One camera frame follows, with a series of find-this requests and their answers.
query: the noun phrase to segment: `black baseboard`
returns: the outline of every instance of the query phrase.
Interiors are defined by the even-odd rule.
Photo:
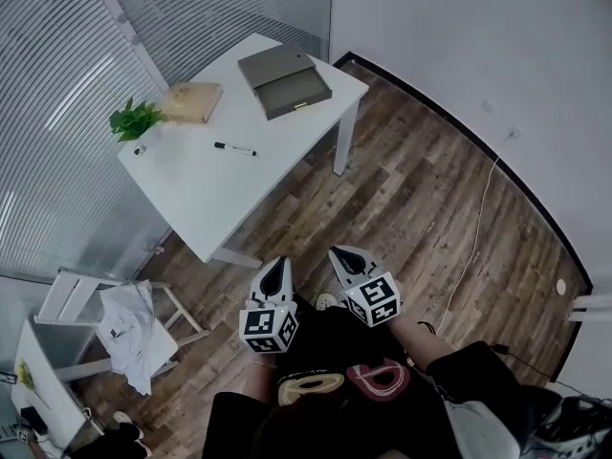
[[[485,142],[483,142],[478,136],[476,136],[471,130],[469,130],[468,127],[464,123],[462,123],[457,118],[455,118],[449,111],[443,109],[440,105],[434,102],[431,98],[423,95],[417,89],[415,89],[411,85],[408,85],[405,81],[397,78],[395,75],[390,74],[389,72],[387,72],[385,69],[381,68],[380,66],[375,65],[371,61],[368,61],[367,59],[362,58],[361,56],[355,55],[354,53],[351,53],[351,52],[347,53],[346,55],[341,57],[338,61],[336,61],[336,63],[334,63],[334,66],[337,68],[340,68],[342,65],[344,65],[348,61],[355,61],[356,63],[361,65],[363,68],[371,71],[372,73],[378,75],[379,77],[384,78],[388,82],[393,83],[396,87],[402,89],[404,92],[406,92],[407,94],[411,95],[412,97],[420,101],[423,105],[427,106],[429,109],[435,112],[438,116],[441,116],[442,118],[447,120],[454,128],[456,128],[461,134],[463,134],[466,138],[468,138],[471,142],[473,142],[476,146],[478,146],[478,148],[480,148],[480,150],[483,151],[493,161],[495,161],[495,159],[497,158],[497,154],[492,149],[490,149],[489,146]],[[548,226],[551,227],[555,235],[558,237],[558,239],[563,244],[563,247],[567,250],[569,255],[572,257],[572,260],[576,264],[576,267],[578,268],[580,275],[582,276],[582,279],[586,283],[586,290],[584,294],[590,295],[593,292],[593,283],[591,282],[591,278],[589,277],[589,274],[587,273],[586,269],[582,265],[582,262],[580,261],[578,254],[574,250],[574,247],[572,247],[572,244],[567,239],[567,237],[565,236],[565,233],[563,233],[563,231],[561,230],[560,226],[557,224],[557,222],[555,221],[551,213],[548,212],[548,210],[544,207],[544,205],[542,205],[542,203],[539,202],[539,200],[534,195],[534,193],[525,185],[525,183],[522,180],[520,180],[518,175],[516,175],[513,172],[513,170],[501,158],[497,161],[497,166],[506,175],[508,175],[510,180],[514,182],[514,184],[520,189],[520,191],[525,195],[525,197],[529,199],[529,201],[532,203],[534,208],[537,209],[537,211],[544,218],[546,223],[548,223]],[[567,360],[567,357],[570,351],[572,350],[574,341],[576,341],[576,337],[578,336],[579,328],[580,328],[580,323],[577,323],[576,326],[574,327],[572,336],[570,337],[568,341],[567,347],[565,348],[563,355],[561,356],[561,360],[559,361],[557,369],[553,373],[553,378],[551,379],[552,382],[554,382],[557,379],[559,373],[561,372],[561,369],[563,368],[563,364]]]

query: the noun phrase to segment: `white cable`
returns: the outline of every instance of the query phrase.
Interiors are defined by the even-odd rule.
[[[470,266],[471,260],[473,259],[474,254],[476,252],[476,247],[478,246],[478,232],[480,231],[480,219],[482,218],[482,209],[485,205],[485,197],[487,197],[487,190],[489,190],[489,184],[491,183],[491,175],[493,174],[493,171],[495,170],[495,166],[497,165],[497,162],[499,162],[499,155],[497,155],[497,158],[493,162],[493,166],[491,167],[491,170],[489,172],[489,178],[487,179],[487,185],[485,186],[485,191],[483,192],[482,200],[480,201],[480,210],[478,211],[478,222],[476,223],[476,235],[474,236],[474,245],[471,248],[470,258],[468,259],[468,263],[466,264],[466,266],[463,268],[463,271],[461,271],[459,280],[455,284],[455,287],[452,289],[452,293],[450,293],[450,296],[448,297],[447,307],[444,310],[444,314],[442,315],[442,321],[440,321],[440,326],[438,326],[438,329],[436,330],[436,334],[440,332],[440,329],[442,328],[442,325],[444,324],[444,320],[447,317],[448,308],[450,307],[450,302],[452,301],[452,297],[454,296],[455,291],[459,287],[459,284],[461,284],[461,280],[463,279],[463,276],[466,274],[466,270]]]

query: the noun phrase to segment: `shoe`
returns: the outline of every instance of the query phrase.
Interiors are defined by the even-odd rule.
[[[325,311],[327,308],[332,306],[338,306],[338,300],[334,295],[322,294],[317,298],[317,304],[315,307],[317,311]]]
[[[146,451],[146,457],[151,457],[153,455],[151,449],[148,448],[145,444],[143,444],[140,440],[137,440],[136,443]]]
[[[115,419],[115,422],[117,422],[118,424],[130,424],[130,425],[135,426],[138,429],[138,440],[144,437],[144,432],[142,431],[142,429],[139,426],[137,426],[134,422],[132,422],[132,419],[127,415],[127,413],[123,413],[122,411],[116,411],[113,414],[113,418]]]

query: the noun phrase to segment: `black sleeve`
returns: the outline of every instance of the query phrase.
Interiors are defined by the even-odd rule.
[[[243,459],[270,407],[237,393],[218,393],[212,402],[203,459]]]
[[[483,403],[525,447],[533,428],[531,406],[512,371],[484,341],[432,362],[427,373],[454,402]]]

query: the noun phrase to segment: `gray box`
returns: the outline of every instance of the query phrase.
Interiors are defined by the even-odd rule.
[[[238,60],[268,120],[332,96],[315,62],[295,43]]]

